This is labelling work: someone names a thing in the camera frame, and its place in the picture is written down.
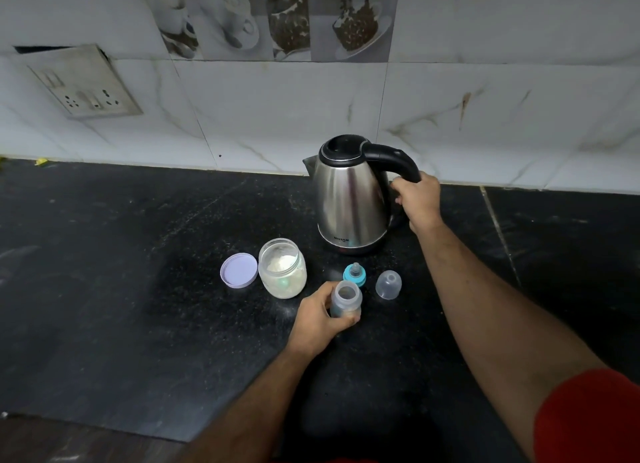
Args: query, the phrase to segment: forearm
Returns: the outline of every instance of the forearm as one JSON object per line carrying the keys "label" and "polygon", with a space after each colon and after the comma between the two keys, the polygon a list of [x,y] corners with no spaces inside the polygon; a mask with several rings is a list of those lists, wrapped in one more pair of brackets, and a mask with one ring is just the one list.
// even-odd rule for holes
{"label": "forearm", "polygon": [[180,463],[257,463],[271,457],[287,408],[310,358],[285,348],[196,440]]}
{"label": "forearm", "polygon": [[481,263],[444,224],[419,230],[418,237],[460,351],[532,457],[540,404],[566,378],[603,363],[572,330]]}

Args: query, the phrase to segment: kettle lid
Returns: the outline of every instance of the kettle lid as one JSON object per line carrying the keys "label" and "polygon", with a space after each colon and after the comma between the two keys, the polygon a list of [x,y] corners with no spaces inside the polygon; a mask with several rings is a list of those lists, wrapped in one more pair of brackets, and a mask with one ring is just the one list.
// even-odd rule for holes
{"label": "kettle lid", "polygon": [[361,135],[337,135],[321,146],[318,158],[328,166],[355,166],[364,162],[364,143],[369,143],[369,140]]}

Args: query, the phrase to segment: glass jar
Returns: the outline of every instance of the glass jar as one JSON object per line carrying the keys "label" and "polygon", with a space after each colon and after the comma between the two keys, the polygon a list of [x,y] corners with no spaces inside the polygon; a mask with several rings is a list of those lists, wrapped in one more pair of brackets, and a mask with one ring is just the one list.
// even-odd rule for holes
{"label": "glass jar", "polygon": [[299,295],[307,283],[305,257],[289,239],[274,239],[262,246],[258,273],[267,291],[282,300]]}

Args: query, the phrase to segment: red shirt sleeve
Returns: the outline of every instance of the red shirt sleeve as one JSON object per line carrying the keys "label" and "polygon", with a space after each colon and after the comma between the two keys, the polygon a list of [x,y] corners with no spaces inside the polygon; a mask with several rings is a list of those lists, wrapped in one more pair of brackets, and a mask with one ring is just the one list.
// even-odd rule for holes
{"label": "red shirt sleeve", "polygon": [[611,369],[556,387],[534,424],[537,463],[640,461],[640,387]]}

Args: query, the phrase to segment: stainless steel kettle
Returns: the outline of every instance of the stainless steel kettle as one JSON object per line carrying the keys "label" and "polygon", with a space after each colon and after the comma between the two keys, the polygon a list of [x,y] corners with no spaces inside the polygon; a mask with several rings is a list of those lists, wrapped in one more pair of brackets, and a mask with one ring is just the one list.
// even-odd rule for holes
{"label": "stainless steel kettle", "polygon": [[404,151],[359,135],[336,136],[303,163],[314,184],[318,230],[344,254],[376,247],[403,214],[392,200],[386,171],[420,181],[418,167]]}

